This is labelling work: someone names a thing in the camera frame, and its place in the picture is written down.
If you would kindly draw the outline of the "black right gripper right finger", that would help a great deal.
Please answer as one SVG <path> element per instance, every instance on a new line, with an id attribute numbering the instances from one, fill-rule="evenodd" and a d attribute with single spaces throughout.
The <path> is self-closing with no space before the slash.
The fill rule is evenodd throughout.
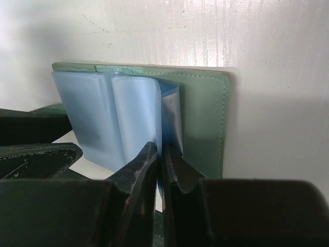
<path id="1" fill-rule="evenodd" d="M 173 146 L 162 154 L 165 246 L 328 246 L 328 204 L 313 184 L 210 179 Z"/>

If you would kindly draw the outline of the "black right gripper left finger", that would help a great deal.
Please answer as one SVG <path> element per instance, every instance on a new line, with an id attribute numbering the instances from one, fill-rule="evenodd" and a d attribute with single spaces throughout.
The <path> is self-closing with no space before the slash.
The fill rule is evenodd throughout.
<path id="1" fill-rule="evenodd" d="M 157 147 L 105 180 L 1 179 L 1 246 L 152 246 Z"/>

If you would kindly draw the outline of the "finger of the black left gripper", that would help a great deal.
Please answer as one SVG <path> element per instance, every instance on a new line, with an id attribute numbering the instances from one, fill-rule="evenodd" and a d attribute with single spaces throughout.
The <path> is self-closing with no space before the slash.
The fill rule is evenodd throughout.
<path id="1" fill-rule="evenodd" d="M 1 147 L 1 179 L 59 178 L 83 155 L 74 143 Z"/>
<path id="2" fill-rule="evenodd" d="M 1 109 L 1 146 L 52 143 L 71 130 L 63 108 Z"/>

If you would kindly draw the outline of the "green leather card holder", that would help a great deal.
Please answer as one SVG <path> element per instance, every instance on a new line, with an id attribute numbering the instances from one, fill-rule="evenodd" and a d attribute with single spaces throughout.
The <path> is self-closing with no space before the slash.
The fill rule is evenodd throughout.
<path id="1" fill-rule="evenodd" d="M 52 77 L 88 161 L 117 171 L 147 142 L 171 143 L 201 174 L 222 177 L 231 93 L 223 72 L 56 62 Z"/>

